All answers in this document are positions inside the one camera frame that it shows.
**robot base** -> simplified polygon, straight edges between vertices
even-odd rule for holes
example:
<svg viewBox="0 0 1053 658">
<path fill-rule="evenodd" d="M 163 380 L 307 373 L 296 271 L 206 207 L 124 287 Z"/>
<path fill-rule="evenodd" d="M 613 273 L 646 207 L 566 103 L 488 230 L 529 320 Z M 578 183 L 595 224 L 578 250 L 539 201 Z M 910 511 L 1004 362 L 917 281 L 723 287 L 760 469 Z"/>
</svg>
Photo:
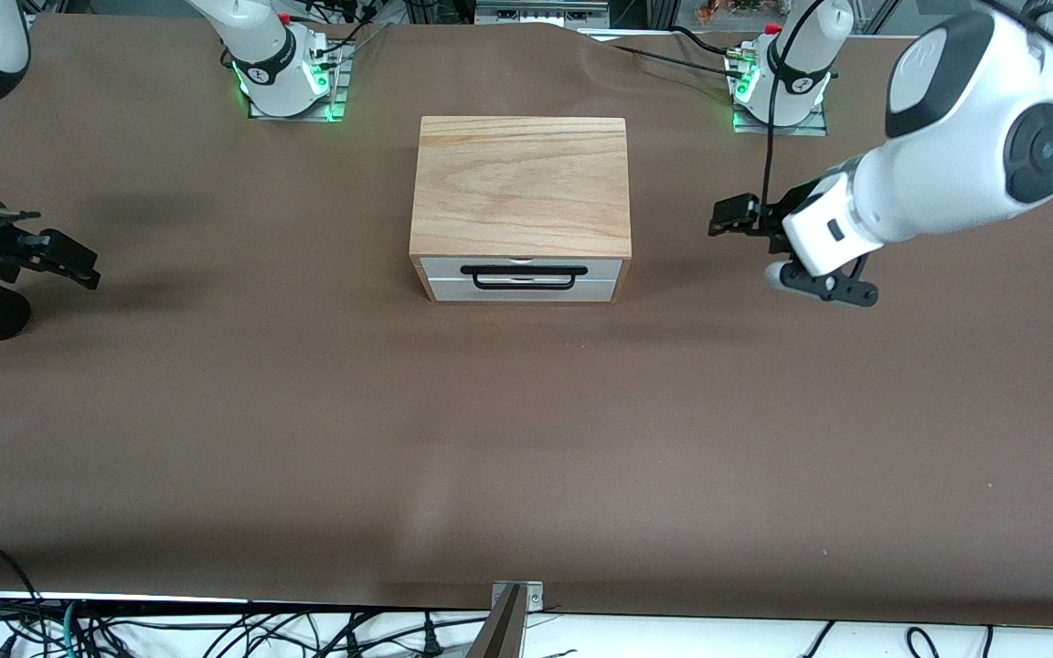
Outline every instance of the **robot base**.
<svg viewBox="0 0 1053 658">
<path fill-rule="evenodd" d="M 331 68 L 316 75 L 316 80 L 326 83 L 327 93 L 311 104 L 311 107 L 294 116 L 276 117 L 263 113 L 254 104 L 254 101 L 246 96 L 246 116 L 260 121 L 309 121 L 309 123 L 336 123 L 343 121 L 343 109 L 347 106 L 347 84 L 352 79 L 352 55 L 356 53 L 354 42 L 347 42 L 342 48 L 324 56 L 326 64 Z"/>
<path fill-rule="evenodd" d="M 738 48 L 731 48 L 728 53 L 726 56 L 726 71 L 733 71 L 747 76 L 747 78 L 727 79 L 731 87 L 731 98 L 736 99 L 739 94 L 744 92 L 742 86 L 750 84 L 750 79 L 752 78 L 750 69 L 752 69 L 753 63 L 757 59 L 755 55 L 755 42 L 743 41 Z M 753 113 L 749 108 L 743 107 L 742 104 L 736 101 L 732 103 L 732 106 L 734 107 L 734 133 L 766 134 L 766 124 L 762 121 L 758 121 L 758 118 L 753 116 Z M 808 114 L 806 120 L 791 126 L 777 126 L 774 128 L 774 134 L 827 137 L 828 117 L 823 114 L 822 100 L 819 100 L 819 103 L 815 104 L 815 107 L 812 107 L 811 114 Z"/>
</svg>

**green led light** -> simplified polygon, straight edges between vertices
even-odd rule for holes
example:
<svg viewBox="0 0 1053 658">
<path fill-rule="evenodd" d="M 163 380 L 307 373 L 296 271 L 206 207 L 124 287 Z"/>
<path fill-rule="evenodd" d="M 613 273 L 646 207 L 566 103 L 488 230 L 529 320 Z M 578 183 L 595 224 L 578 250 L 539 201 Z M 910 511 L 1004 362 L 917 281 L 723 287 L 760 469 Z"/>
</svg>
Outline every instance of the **green led light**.
<svg viewBox="0 0 1053 658">
<path fill-rule="evenodd" d="M 251 93 L 246 92 L 246 80 L 242 79 L 242 72 L 239 72 L 237 66 L 234 67 L 234 78 L 238 79 L 239 92 L 241 92 L 243 96 L 250 96 Z"/>
<path fill-rule="evenodd" d="M 311 67 L 313 67 L 313 66 L 303 66 L 304 74 L 306 76 L 309 76 L 309 83 L 311 84 L 311 92 L 313 92 L 315 94 L 322 94 L 321 86 L 326 86 L 326 84 L 321 84 L 321 83 L 316 82 L 315 75 L 311 74 Z"/>
<path fill-rule="evenodd" d="M 736 88 L 735 97 L 737 100 L 743 103 L 749 103 L 750 97 L 753 96 L 753 86 L 758 82 L 758 67 L 755 64 L 750 64 L 750 71 L 742 76 L 742 80 L 738 82 Z"/>
</svg>

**metal bracket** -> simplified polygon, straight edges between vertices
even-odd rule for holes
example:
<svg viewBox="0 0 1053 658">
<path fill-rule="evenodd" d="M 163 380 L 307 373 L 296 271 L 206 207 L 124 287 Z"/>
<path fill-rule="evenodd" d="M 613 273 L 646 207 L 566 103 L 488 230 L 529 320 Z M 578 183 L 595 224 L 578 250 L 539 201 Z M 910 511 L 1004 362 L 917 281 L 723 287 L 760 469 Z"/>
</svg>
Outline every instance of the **metal bracket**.
<svg viewBox="0 0 1053 658">
<path fill-rule="evenodd" d="M 536 587 L 535 594 L 531 594 L 532 586 Z M 493 599 L 494 609 L 490 610 L 465 658 L 521 658 L 528 607 L 542 606 L 543 583 L 495 583 Z"/>
<path fill-rule="evenodd" d="M 541 613 L 543 610 L 543 583 L 540 580 L 495 580 L 494 591 L 490 593 L 490 609 L 493 610 L 498 604 L 502 592 L 514 584 L 526 587 L 526 612 Z"/>
</svg>

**connector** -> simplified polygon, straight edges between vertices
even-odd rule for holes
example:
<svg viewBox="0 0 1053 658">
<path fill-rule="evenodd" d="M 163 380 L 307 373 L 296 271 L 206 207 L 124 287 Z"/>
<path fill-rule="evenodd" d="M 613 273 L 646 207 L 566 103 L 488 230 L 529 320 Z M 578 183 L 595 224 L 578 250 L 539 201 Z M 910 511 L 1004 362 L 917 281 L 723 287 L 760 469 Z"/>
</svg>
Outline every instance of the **connector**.
<svg viewBox="0 0 1053 658">
<path fill-rule="evenodd" d="M 11 658 L 11 651 L 14 650 L 14 642 L 17 640 L 18 636 L 13 634 L 12 637 L 8 637 L 7 640 L 3 642 L 3 645 L 0 646 L 0 658 Z"/>
<path fill-rule="evenodd" d="M 430 618 L 430 613 L 425 613 L 425 650 L 421 651 L 422 658 L 436 658 L 444 654 L 441 642 L 438 642 L 438 633 Z"/>
<path fill-rule="evenodd" d="M 356 641 L 356 632 L 347 632 L 347 644 L 343 646 L 343 651 L 347 654 L 347 658 L 359 658 L 359 655 L 363 654 L 363 651 L 360 651 L 360 642 Z"/>
</svg>

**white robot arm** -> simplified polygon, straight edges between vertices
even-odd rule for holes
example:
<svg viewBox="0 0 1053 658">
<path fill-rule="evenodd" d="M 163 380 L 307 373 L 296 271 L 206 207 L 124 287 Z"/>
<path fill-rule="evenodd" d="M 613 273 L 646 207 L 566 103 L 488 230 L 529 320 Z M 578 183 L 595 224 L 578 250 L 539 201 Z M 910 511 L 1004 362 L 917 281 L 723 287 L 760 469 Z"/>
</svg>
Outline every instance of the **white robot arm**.
<svg viewBox="0 0 1053 658">
<path fill-rule="evenodd" d="M 330 91 L 321 63 L 327 38 L 280 17 L 269 0 L 186 0 L 218 31 L 256 107 L 297 115 Z"/>
<path fill-rule="evenodd" d="M 1036 20 L 1053 24 L 1053 9 Z M 1053 198 L 1053 38 L 1000 13 L 950 18 L 896 62 L 885 131 L 885 144 L 780 203 L 719 201 L 711 236 L 766 236 L 773 253 L 791 254 L 766 272 L 776 287 L 874 304 L 876 288 L 859 280 L 870 252 L 1011 219 Z M 852 274 L 840 272 L 850 261 Z"/>
<path fill-rule="evenodd" d="M 831 64 L 852 33 L 853 23 L 849 0 L 824 0 L 806 8 L 795 5 L 781 32 L 763 34 L 749 45 L 743 43 L 743 48 L 752 49 L 753 66 L 749 66 L 748 78 L 739 84 L 734 101 L 749 108 L 758 121 L 770 123 L 770 96 L 777 84 L 774 125 L 806 120 L 831 82 Z"/>
</svg>

